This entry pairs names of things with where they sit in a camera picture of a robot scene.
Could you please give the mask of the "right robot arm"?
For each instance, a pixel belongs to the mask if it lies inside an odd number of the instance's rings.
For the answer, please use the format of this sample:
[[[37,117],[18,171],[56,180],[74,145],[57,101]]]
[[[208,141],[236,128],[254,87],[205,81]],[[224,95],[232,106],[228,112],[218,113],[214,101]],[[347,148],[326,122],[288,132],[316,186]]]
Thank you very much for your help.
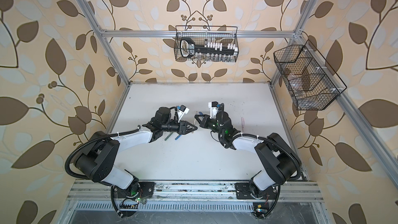
[[[242,150],[258,157],[262,169],[248,183],[248,192],[254,199],[266,196],[268,190],[302,177],[302,162],[293,149],[277,133],[259,136],[244,133],[232,124],[224,104],[211,102],[210,114],[196,114],[195,119],[203,129],[217,134],[217,141],[225,149]]]

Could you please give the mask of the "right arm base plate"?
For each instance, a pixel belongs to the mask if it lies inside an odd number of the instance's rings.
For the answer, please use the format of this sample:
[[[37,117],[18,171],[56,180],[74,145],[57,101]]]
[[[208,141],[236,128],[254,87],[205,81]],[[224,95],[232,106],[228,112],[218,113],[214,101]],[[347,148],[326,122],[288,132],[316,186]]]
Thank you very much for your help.
[[[260,190],[254,183],[235,183],[236,198],[239,200],[275,200],[278,187],[269,186]]]

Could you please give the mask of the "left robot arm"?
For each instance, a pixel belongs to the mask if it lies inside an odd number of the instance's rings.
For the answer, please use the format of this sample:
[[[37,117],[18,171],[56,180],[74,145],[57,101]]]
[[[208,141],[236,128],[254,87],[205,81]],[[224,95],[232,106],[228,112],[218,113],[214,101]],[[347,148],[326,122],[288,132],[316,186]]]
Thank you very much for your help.
[[[119,153],[132,147],[148,144],[161,138],[163,132],[186,135],[198,128],[185,120],[185,106],[161,107],[154,117],[143,126],[126,132],[103,134],[76,148],[66,159],[65,172],[77,179],[89,179],[107,186],[127,189],[135,183],[133,174],[115,166]]]

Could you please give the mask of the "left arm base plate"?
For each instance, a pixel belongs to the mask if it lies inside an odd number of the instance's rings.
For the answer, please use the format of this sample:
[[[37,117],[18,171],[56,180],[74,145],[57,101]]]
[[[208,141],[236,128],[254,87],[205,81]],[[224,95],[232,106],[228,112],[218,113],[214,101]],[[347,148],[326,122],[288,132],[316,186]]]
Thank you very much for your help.
[[[153,181],[139,181],[133,183],[127,189],[120,189],[116,187],[116,196],[119,199],[147,199],[153,196],[155,190],[155,182]]]

